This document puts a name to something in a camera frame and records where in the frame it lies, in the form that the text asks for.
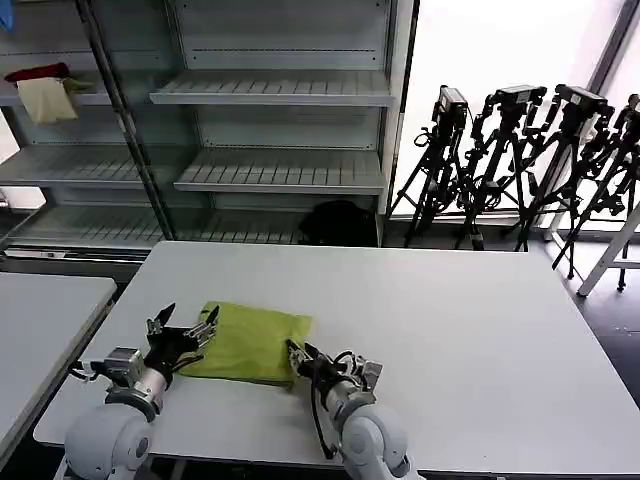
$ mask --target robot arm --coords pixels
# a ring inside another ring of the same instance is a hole
[[[218,307],[191,329],[166,327],[170,305],[147,320],[149,353],[116,348],[103,361],[76,363],[71,374],[84,381],[104,375],[112,381],[105,405],[80,416],[65,436],[67,469],[62,478],[132,479],[146,460],[153,420],[162,411],[164,392],[173,374],[202,359],[196,352],[215,335]]]
[[[289,361],[300,376],[311,379],[312,411],[320,444],[327,458],[340,452],[354,480],[421,479],[408,453],[406,433],[393,412],[373,395],[382,365],[344,352],[332,360],[312,345],[304,349],[287,341]],[[317,419],[316,395],[338,433],[327,447]]]

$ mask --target camera tripod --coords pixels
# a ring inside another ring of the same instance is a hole
[[[609,208],[612,215],[617,215],[624,206],[622,204],[622,195],[627,191],[629,192],[628,211],[633,210],[635,204],[635,184],[638,180],[638,169],[640,168],[640,110],[638,102],[638,96],[632,95],[629,98],[629,104],[620,112],[620,115],[616,119],[614,129],[616,132],[611,137],[610,142],[604,148],[603,152],[594,160],[596,164],[596,174],[599,174],[607,160],[611,157],[614,151],[617,150],[613,162],[602,180],[598,182],[598,188],[593,195],[593,198],[587,205],[587,207],[580,215],[580,220],[577,225],[574,225],[569,231],[569,235],[565,242],[564,247],[554,260],[552,268],[557,268],[558,264],[562,260],[568,249],[573,248],[575,241],[577,240],[580,229],[590,219],[591,213],[598,212],[604,208]],[[622,181],[616,187],[613,194],[609,194],[609,184],[618,174],[625,172]],[[627,257],[629,249],[629,243],[627,242],[623,248],[622,256]],[[625,269],[620,270],[620,278],[618,281],[618,290],[622,291],[625,287]]]
[[[482,234],[475,221],[478,215],[485,210],[491,210],[498,206],[504,193],[504,186],[494,180],[502,155],[507,151],[509,144],[513,149],[513,170],[517,183],[518,211],[524,215],[524,192],[522,188],[523,161],[522,152],[526,140],[521,141],[516,133],[520,119],[526,114],[525,128],[529,127],[535,118],[538,106],[542,103],[547,89],[545,87],[531,87],[528,85],[504,88],[489,95],[484,103],[482,113],[473,122],[471,138],[474,147],[466,153],[469,161],[460,174],[460,198],[459,203],[465,210],[465,221],[456,240],[455,249],[460,248],[467,235],[471,239],[474,250],[484,250]],[[484,121],[493,114],[495,105],[498,105],[501,121],[499,128],[495,129],[488,140],[484,141],[482,127]],[[485,172],[475,177],[478,162],[489,152],[489,148],[495,142],[494,150],[489,159]]]
[[[539,157],[553,143],[557,142],[557,147],[551,158],[549,167],[538,186],[536,195],[527,208],[525,219],[521,219],[507,231],[508,233],[518,226],[521,227],[515,248],[516,252],[526,243],[531,232],[531,227],[544,206],[556,202],[561,202],[566,205],[563,199],[568,199],[569,211],[577,211],[578,199],[576,190],[580,170],[580,165],[578,164],[580,130],[585,122],[594,115],[600,114],[605,116],[606,119],[607,115],[610,116],[612,114],[611,108],[607,106],[607,100],[605,98],[580,87],[568,87],[562,84],[556,86],[556,95],[553,97],[553,106],[552,109],[550,109],[550,113],[557,112],[563,101],[566,102],[566,105],[562,109],[563,117],[560,122],[560,130],[551,135],[544,146],[536,152],[536,155]],[[560,175],[562,175],[563,160],[567,151],[569,151],[571,155],[571,176],[569,182],[561,189],[550,191],[553,185],[558,182]],[[571,218],[573,227],[575,213],[572,214]],[[570,257],[573,258],[573,247],[570,249]],[[573,276],[573,268],[571,268],[570,275]]]
[[[400,201],[404,198],[414,206],[415,212],[405,234],[404,248],[407,248],[416,233],[428,229],[438,212],[445,210],[455,199],[456,190],[452,185],[453,167],[459,168],[458,147],[467,119],[467,101],[455,88],[443,85],[440,96],[433,107],[432,121],[435,122],[431,132],[423,127],[414,144],[427,147],[422,158],[414,168],[405,185],[398,191],[398,196],[387,216],[390,217]],[[407,191],[418,173],[426,175],[424,186],[418,201],[414,201]]]

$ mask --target black bag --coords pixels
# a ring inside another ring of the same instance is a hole
[[[303,245],[377,247],[375,215],[347,200],[318,205],[300,223]]]

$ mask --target shelf rack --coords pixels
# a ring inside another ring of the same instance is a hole
[[[148,206],[57,206],[13,232],[7,245],[146,250],[163,238]]]
[[[189,70],[149,95],[156,104],[388,107],[381,71]]]
[[[154,167],[159,184],[180,172],[174,149],[157,149]],[[144,188],[124,145],[33,145],[0,164],[0,185],[71,188]]]
[[[378,195],[376,152],[298,149],[202,150],[174,183],[177,190]]]
[[[295,212],[217,210],[202,229],[183,230],[181,235],[197,242],[297,245],[303,218],[303,213]]]
[[[69,94],[71,102],[75,105],[111,105],[109,94],[104,86],[99,72],[75,73],[74,78],[83,82],[89,82],[91,87]],[[18,89],[9,82],[0,80],[0,106],[21,107],[22,101],[18,96]]]

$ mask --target white tabletop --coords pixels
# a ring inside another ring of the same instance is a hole
[[[320,349],[381,361],[419,470],[640,473],[640,412],[541,257],[161,243],[84,357],[145,347],[146,318],[176,302],[188,326],[208,300],[312,315]],[[36,439],[62,443],[105,387],[68,379]],[[179,377],[156,423],[161,455],[331,463],[307,399],[278,387]]]
[[[115,289],[107,278],[0,273],[0,468]]]

